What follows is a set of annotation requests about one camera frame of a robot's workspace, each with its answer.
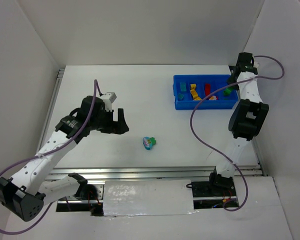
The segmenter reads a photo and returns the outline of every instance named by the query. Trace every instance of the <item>wire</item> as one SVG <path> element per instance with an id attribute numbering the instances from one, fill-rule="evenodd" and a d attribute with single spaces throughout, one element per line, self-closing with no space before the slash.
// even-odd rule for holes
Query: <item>wire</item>
<path id="1" fill-rule="evenodd" d="M 92 191 L 90 191 L 90 193 L 95 198 L 95 200 L 98 202 L 98 205 L 101 205 L 98 197 Z"/>
<path id="2" fill-rule="evenodd" d="M 281 62 L 279 62 L 277 59 L 275 59 L 274 57 L 271 57 L 271 56 L 265 56 L 265 55 L 256 55 L 254 56 L 255 58 L 267 58 L 267 59 L 271 59 L 273 61 L 275 61 L 281 68 L 282 70 L 282 74 L 281 76 L 279 77 L 269 77 L 269 76 L 256 76 L 255 78 L 258 78 L 258 79 L 269 79 L 269 80 L 279 80 L 279 79 L 282 79 L 285 75 L 285 68 L 284 66 L 281 64 Z M 235 86 L 235 85 L 238 85 L 238 84 L 243 84 L 243 83 L 247 83 L 247 82 L 250 82 L 252 81 L 253 79 L 255 78 L 249 78 L 249 79 L 246 79 L 246 80 L 242 80 L 242 81 L 237 81 L 237 82 L 234 82 L 234 83 L 231 83 L 227 86 L 224 86 L 224 87 L 221 87 L 215 91 L 213 91 L 212 93 L 210 93 L 209 95 L 207 95 L 206 97 L 204 97 L 202 100 L 200 100 L 200 102 L 195 106 L 195 108 L 193 109 L 192 113 L 191 113 L 191 117 L 190 117 L 190 128 L 191 128 L 191 131 L 194 135 L 194 137 L 202 144 L 204 144 L 205 146 L 207 146 L 208 148 L 216 151 L 217 153 L 219 153 L 220 155 L 222 155 L 223 157 L 225 157 L 231 164 L 233 164 L 233 166 L 237 169 L 237 171 L 239 172 L 240 176 L 242 177 L 242 180 L 244 182 L 244 186 L 245 186 L 245 197 L 244 197 L 244 200 L 242 202 L 242 204 L 240 206 L 238 206 L 237 208 L 235 209 L 227 209 L 226 208 L 226 203 L 229 203 L 229 202 L 232 202 L 232 201 L 236 201 L 236 199 L 230 199 L 228 201 L 226 201 L 225 203 L 223 203 L 222 207 L 224 208 L 224 210 L 226 211 L 229 211 L 229 212 L 235 212 L 235 211 L 238 211 L 239 209 L 241 209 L 247 202 L 247 199 L 248 199 L 248 195 L 249 195 L 249 189 L 248 189 L 248 184 L 247 184 L 247 181 L 246 181 L 246 178 L 244 176 L 244 174 L 242 173 L 242 171 L 239 169 L 239 167 L 234 163 L 234 161 L 232 161 L 226 154 L 224 154 L 222 151 L 216 149 L 215 147 L 211 146 L 210 144 L 206 143 L 205 141 L 203 141 L 195 132 L 194 130 L 194 126 L 193 126 L 193 118 L 194 118 L 194 114 L 196 112 L 196 110 L 198 109 L 198 107 L 203 103 L 203 101 L 209 99 L 210 97 L 212 97 L 213 95 L 215 95 L 216 93 L 226 89 L 226 88 L 229 88 L 229 87 L 232 87 L 232 86 Z"/>
<path id="3" fill-rule="evenodd" d="M 90 192 L 88 192 L 88 207 L 89 207 L 89 211 L 91 212 L 91 206 L 90 206 Z"/>
<path id="4" fill-rule="evenodd" d="M 70 208 L 70 204 L 69 204 L 68 198 L 66 196 L 64 198 L 65 198 L 66 205 L 67 205 L 67 207 L 69 209 L 69 212 L 71 212 L 71 208 Z"/>
<path id="5" fill-rule="evenodd" d="M 83 125 L 81 126 L 81 128 L 76 132 L 76 134 L 69 139 L 69 141 L 67 141 L 64 145 L 62 145 L 61 147 L 59 148 L 56 148 L 54 150 L 51 150 L 51 151 L 48 151 L 44 154 L 44 156 L 47 156 L 47 155 L 50 155 L 50 154 L 54 154 L 55 152 L 58 152 L 60 151 L 61 149 L 64 149 L 66 146 L 68 146 L 73 140 L 75 140 L 78 135 L 84 130 L 84 128 L 86 127 L 87 123 L 89 122 L 90 120 L 90 117 L 91 117 L 91 114 L 92 114 L 92 111 L 94 109 L 94 105 L 95 105 L 95 102 L 96 102 L 96 96 L 97 96 L 97 90 L 99 91 L 99 93 L 101 92 L 100 91 L 100 88 L 99 88 L 99 85 L 98 85 L 98 81 L 95 79 L 94 80 L 94 90 L 93 90 L 93 98 L 92 98 L 92 102 L 91 102 L 91 106 L 90 106 L 90 110 L 88 112 L 88 115 L 83 123 Z M 35 160 L 35 159 L 38 159 L 39 156 L 32 156 L 32 157 L 29 157 L 29 158 L 26 158 L 24 160 L 20 160 L 20 161 L 17 161 L 16 163 L 8 166 L 7 168 L 5 168 L 4 170 L 2 170 L 0 172 L 0 177 L 8 170 L 14 168 L 15 166 L 19 165 L 19 164 L 23 164 L 23 163 L 27 163 L 29 161 L 32 161 L 32 160 Z M 0 229 L 0 233 L 1 234 L 6 234 L 6 235 L 19 235 L 19 234 L 23 234 L 29 230 L 31 230 L 33 227 L 35 227 L 43 218 L 44 216 L 46 215 L 46 213 L 48 212 L 49 208 L 51 207 L 52 203 L 50 203 L 47 207 L 47 209 L 45 210 L 45 212 L 42 214 L 42 216 L 38 219 L 38 221 L 36 221 L 33 225 L 31 225 L 30 227 L 28 227 L 27 229 L 24 229 L 24 230 L 21 230 L 21 231 L 5 231 L 5 230 L 2 230 Z"/>
<path id="6" fill-rule="evenodd" d="M 98 90 L 99 96 L 101 97 L 103 94 L 101 93 L 101 90 L 100 90 L 99 83 L 98 83 L 97 79 L 94 80 L 94 83 L 96 84 L 96 89 Z"/>

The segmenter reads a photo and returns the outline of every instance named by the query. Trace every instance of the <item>blue plastic tray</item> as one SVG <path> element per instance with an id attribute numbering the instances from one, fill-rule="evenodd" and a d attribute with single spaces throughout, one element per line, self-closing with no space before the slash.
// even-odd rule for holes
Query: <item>blue plastic tray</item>
<path id="1" fill-rule="evenodd" d="M 190 93 L 190 84 L 196 84 L 195 91 L 203 99 L 205 95 L 205 84 L 210 84 L 210 92 L 227 85 L 227 79 L 230 75 L 174 75 L 173 76 L 173 95 L 175 97 L 174 105 L 176 110 L 194 109 L 199 101 L 194 101 Z M 186 91 L 181 91 L 180 83 L 185 83 Z M 178 99 L 178 94 L 183 94 L 182 100 Z M 236 91 L 230 95 L 224 96 L 224 91 L 216 94 L 218 100 L 206 100 L 198 109 L 232 109 L 238 101 Z"/>

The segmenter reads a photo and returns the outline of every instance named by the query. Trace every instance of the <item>small toy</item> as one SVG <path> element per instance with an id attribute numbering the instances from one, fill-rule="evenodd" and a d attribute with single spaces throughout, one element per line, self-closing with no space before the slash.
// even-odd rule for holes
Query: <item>small toy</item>
<path id="1" fill-rule="evenodd" d="M 178 100 L 182 100 L 182 99 L 184 99 L 184 97 L 185 97 L 185 95 L 178 93 Z"/>
<path id="2" fill-rule="evenodd" d="M 212 97 L 209 98 L 209 100 L 218 100 L 218 97 L 213 95 Z"/>
<path id="3" fill-rule="evenodd" d="M 145 149 L 150 150 L 154 145 L 156 145 L 156 140 L 154 137 L 145 136 L 142 140 Z"/>
<path id="4" fill-rule="evenodd" d="M 199 96 L 198 96 L 198 93 L 197 93 L 196 90 L 194 90 L 194 89 L 190 90 L 190 93 L 191 93 L 193 99 L 196 99 L 197 97 L 199 97 Z"/>
<path id="5" fill-rule="evenodd" d="M 206 83 L 204 85 L 204 94 L 208 96 L 211 93 L 211 85 L 209 83 Z"/>
<path id="6" fill-rule="evenodd" d="M 224 95 L 224 96 L 229 96 L 229 95 L 231 94 L 232 90 L 233 90 L 232 87 L 226 88 L 226 89 L 223 91 L 223 95 Z"/>
<path id="7" fill-rule="evenodd" d="M 180 89 L 181 89 L 181 92 L 186 92 L 187 91 L 187 87 L 186 87 L 185 82 L 180 82 Z"/>

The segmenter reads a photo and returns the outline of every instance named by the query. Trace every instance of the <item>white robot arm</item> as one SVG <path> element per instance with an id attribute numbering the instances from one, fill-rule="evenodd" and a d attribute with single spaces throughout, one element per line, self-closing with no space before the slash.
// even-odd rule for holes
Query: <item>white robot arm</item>
<path id="1" fill-rule="evenodd" d="M 83 189 L 87 188 L 88 181 L 77 173 L 71 173 L 58 181 L 44 182 L 44 180 L 57 163 L 82 138 L 87 137 L 90 131 L 98 130 L 107 134 L 124 134 L 129 131 L 122 108 L 118 109 L 118 121 L 113 121 L 112 103 L 116 98 L 114 92 L 107 92 L 97 97 L 88 124 L 83 131 L 66 147 L 45 155 L 66 144 L 83 126 L 93 97 L 85 97 L 80 108 L 76 108 L 70 115 L 62 118 L 47 143 L 36 154 L 39 158 L 28 162 L 9 179 L 0 178 L 1 204 L 28 222 L 38 215 L 44 205 L 65 196 L 80 197 Z"/>
<path id="2" fill-rule="evenodd" d="M 239 54 L 233 74 L 227 83 L 240 82 L 253 78 L 253 80 L 237 85 L 240 92 L 240 101 L 230 118 L 228 129 L 233 135 L 225 150 L 225 155 L 239 163 L 248 142 L 260 132 L 264 120 L 269 111 L 269 105 L 264 104 L 260 98 L 257 78 L 257 68 L 254 67 L 254 59 L 251 53 Z M 210 184 L 216 187 L 230 188 L 233 184 L 235 167 L 228 160 L 220 162 L 210 175 Z"/>

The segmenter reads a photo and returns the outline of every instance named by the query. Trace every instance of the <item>purple cable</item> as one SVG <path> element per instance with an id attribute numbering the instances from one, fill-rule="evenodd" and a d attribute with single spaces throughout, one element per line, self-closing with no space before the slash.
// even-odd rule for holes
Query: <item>purple cable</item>
<path id="1" fill-rule="evenodd" d="M 269 76 L 256 76 L 255 78 L 258 78 L 258 79 L 270 79 L 270 80 L 279 80 L 281 78 L 284 77 L 285 75 L 285 68 L 284 66 L 281 64 L 281 62 L 279 62 L 277 59 L 271 57 L 271 56 L 265 56 L 265 55 L 257 55 L 257 56 L 254 56 L 255 58 L 267 58 L 267 59 L 271 59 L 275 62 L 278 63 L 278 65 L 280 66 L 281 70 L 282 70 L 282 74 L 281 76 L 279 77 L 269 77 Z M 235 212 L 235 211 L 238 211 L 239 209 L 241 209 L 247 202 L 248 200 L 248 195 L 249 195 L 249 189 L 248 189 L 248 184 L 247 184 L 247 181 L 246 181 L 246 178 L 244 176 L 244 174 L 242 173 L 242 171 L 239 169 L 239 167 L 234 163 L 234 161 L 232 161 L 226 154 L 224 154 L 222 151 L 216 149 L 215 147 L 209 145 L 208 143 L 206 143 L 205 141 L 203 141 L 200 137 L 198 137 L 198 135 L 195 133 L 195 130 L 194 130 L 194 126 L 193 126 L 193 118 L 194 118 L 194 114 L 196 112 L 196 110 L 198 109 L 198 107 L 203 103 L 203 101 L 209 99 L 210 97 L 212 97 L 213 95 L 215 95 L 216 93 L 226 89 L 226 88 L 229 88 L 229 87 L 232 87 L 232 86 L 235 86 L 235 85 L 238 85 L 238 84 L 242 84 L 242 83 L 246 83 L 246 82 L 249 82 L 249 81 L 252 81 L 254 78 L 249 78 L 249 79 L 246 79 L 246 80 L 243 80 L 243 81 L 238 81 L 238 82 L 234 82 L 234 83 L 231 83 L 227 86 L 224 86 L 224 87 L 221 87 L 217 90 L 215 90 L 214 92 L 210 93 L 208 96 L 206 96 L 205 98 L 203 98 L 196 106 L 195 108 L 193 109 L 192 113 L 191 113 L 191 117 L 190 117 L 190 128 L 191 128 L 191 131 L 193 133 L 193 135 L 195 136 L 196 139 L 198 139 L 198 141 L 204 145 L 206 145 L 208 148 L 216 151 L 217 153 L 219 153 L 220 155 L 222 155 L 223 157 L 225 157 L 231 164 L 233 164 L 233 166 L 238 170 L 240 176 L 242 177 L 242 180 L 244 182 L 244 186 L 245 186 L 245 197 L 244 197 L 244 200 L 242 202 L 242 204 L 240 206 L 238 206 L 237 208 L 235 209 L 227 209 L 226 208 L 226 204 L 228 202 L 231 202 L 231 201 L 236 201 L 236 199 L 231 199 L 229 201 L 226 201 L 225 203 L 223 203 L 222 207 L 229 211 L 229 212 Z"/>
<path id="2" fill-rule="evenodd" d="M 81 126 L 81 128 L 78 130 L 78 132 L 72 137 L 70 138 L 70 140 L 68 142 L 66 142 L 64 145 L 62 145 L 61 147 L 59 148 L 56 148 L 54 150 L 51 150 L 51 151 L 48 151 L 46 152 L 44 155 L 47 156 L 47 155 L 50 155 L 50 154 L 54 154 L 55 152 L 65 148 L 66 146 L 68 146 L 74 139 L 77 138 L 77 136 L 84 130 L 84 128 L 86 127 L 87 123 L 89 122 L 90 120 L 90 117 L 91 117 L 91 113 L 92 113 L 92 110 L 94 109 L 94 105 L 95 105 L 95 102 L 96 102 L 96 96 L 97 96 L 97 90 L 99 93 L 101 93 L 100 91 L 100 88 L 99 88 L 99 85 L 98 85 L 98 81 L 95 79 L 94 80 L 94 90 L 93 90 L 93 98 L 92 98 L 92 103 L 91 103 L 91 107 L 90 107 L 90 110 L 89 110 L 89 113 L 83 123 L 83 125 Z M 29 158 L 26 158 L 24 160 L 20 160 L 20 161 L 17 161 L 16 163 L 8 166 L 7 168 L 5 168 L 4 170 L 2 170 L 0 172 L 0 177 L 8 170 L 12 169 L 13 167 L 19 165 L 19 164 L 23 164 L 23 163 L 27 163 L 29 161 L 32 161 L 32 160 L 35 160 L 35 159 L 38 159 L 39 157 L 38 156 L 32 156 L 32 157 L 29 157 Z M 5 231 L 5 230 L 2 230 L 0 229 L 0 233 L 1 234 L 6 234 L 6 235 L 19 235 L 19 234 L 23 234 L 29 230 L 31 230 L 33 227 L 35 227 L 43 218 L 44 216 L 47 214 L 49 208 L 51 207 L 52 203 L 50 203 L 47 207 L 47 209 L 44 211 L 44 213 L 42 214 L 42 216 L 38 219 L 38 221 L 36 221 L 33 225 L 31 225 L 30 227 L 28 227 L 27 229 L 24 229 L 24 230 L 21 230 L 21 231 Z"/>
<path id="3" fill-rule="evenodd" d="M 65 196 L 64 198 L 65 198 L 65 202 L 66 202 L 66 205 L 67 205 L 67 207 L 68 207 L 68 210 L 69 210 L 69 212 L 71 212 L 71 207 L 70 207 L 68 198 L 67 198 L 66 196 Z"/>

